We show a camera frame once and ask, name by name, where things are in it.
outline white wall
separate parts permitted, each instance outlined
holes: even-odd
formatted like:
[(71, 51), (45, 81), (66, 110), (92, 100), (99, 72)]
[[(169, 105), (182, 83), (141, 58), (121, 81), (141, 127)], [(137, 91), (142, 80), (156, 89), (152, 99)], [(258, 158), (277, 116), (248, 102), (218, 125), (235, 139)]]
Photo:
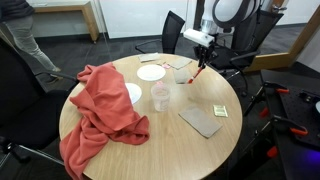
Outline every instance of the white wall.
[(320, 27), (297, 57), (297, 61), (320, 72)]
[[(31, 3), (41, 2), (66, 2), (66, 1), (80, 1), (80, 0), (27, 0)], [(100, 32), (106, 32), (105, 22), (103, 20), (100, 2), (123, 1), (123, 0), (90, 0), (93, 6)], [(173, 1), (189, 1), (188, 13), (186, 19), (186, 27), (192, 27), (194, 22), (194, 15), (197, 0), (156, 0), (169, 4)], [(285, 15), (278, 22), (278, 25), (307, 23), (320, 0), (286, 0), (289, 1), (286, 5), (288, 10)], [(74, 35), (74, 34), (88, 34), (84, 19), (79, 12), (66, 13), (39, 13), (34, 16), (35, 23), (33, 33), (36, 37), (45, 36), (59, 36), (59, 35)]]
[(277, 25), (307, 23), (320, 4), (320, 0), (286, 0), (284, 16)]
[[(50, 3), (81, 0), (27, 0), (29, 3)], [(100, 32), (106, 32), (99, 0), (90, 0)], [(35, 37), (88, 34), (81, 12), (57, 12), (34, 14)]]
[(101, 0), (110, 38), (160, 35), (169, 10), (193, 27), (196, 0)]

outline yellow sticky note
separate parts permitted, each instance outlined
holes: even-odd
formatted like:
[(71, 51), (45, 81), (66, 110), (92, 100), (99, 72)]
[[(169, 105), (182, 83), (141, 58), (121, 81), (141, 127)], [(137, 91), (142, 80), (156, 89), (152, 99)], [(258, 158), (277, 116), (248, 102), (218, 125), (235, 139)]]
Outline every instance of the yellow sticky note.
[(215, 116), (219, 117), (228, 117), (226, 106), (222, 105), (213, 105), (213, 112)]

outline person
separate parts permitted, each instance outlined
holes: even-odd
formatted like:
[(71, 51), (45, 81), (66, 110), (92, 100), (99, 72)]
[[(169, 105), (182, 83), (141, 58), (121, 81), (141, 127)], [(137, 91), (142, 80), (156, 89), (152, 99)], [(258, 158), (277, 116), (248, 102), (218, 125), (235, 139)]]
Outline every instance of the person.
[[(49, 57), (41, 51), (31, 32), (34, 8), (26, 0), (0, 0), (0, 23), (6, 25), (16, 46), (37, 59), (49, 71), (60, 72)], [(60, 78), (51, 75), (48, 84)]]

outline white plate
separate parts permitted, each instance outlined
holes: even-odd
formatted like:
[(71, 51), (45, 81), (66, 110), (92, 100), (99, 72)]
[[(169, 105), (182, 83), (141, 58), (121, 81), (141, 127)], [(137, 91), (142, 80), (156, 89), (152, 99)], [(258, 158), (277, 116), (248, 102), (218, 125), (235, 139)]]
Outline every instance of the white plate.
[(125, 85), (129, 91), (131, 104), (136, 103), (142, 95), (141, 88), (138, 85), (133, 83), (125, 83)]
[(142, 66), (138, 69), (137, 75), (145, 81), (156, 81), (161, 79), (166, 74), (166, 70), (155, 64)]

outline chair backrest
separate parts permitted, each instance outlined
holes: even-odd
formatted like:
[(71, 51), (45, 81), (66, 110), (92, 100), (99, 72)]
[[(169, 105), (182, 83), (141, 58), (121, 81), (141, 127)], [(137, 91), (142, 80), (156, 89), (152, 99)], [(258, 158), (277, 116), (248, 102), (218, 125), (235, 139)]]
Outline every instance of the chair backrest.
[(45, 92), (25, 60), (0, 38), (0, 127)]
[(258, 50), (264, 39), (277, 24), (283, 14), (257, 11), (235, 27), (231, 49), (241, 52)]
[(162, 31), (163, 53), (174, 54), (181, 29), (185, 21), (169, 11)]

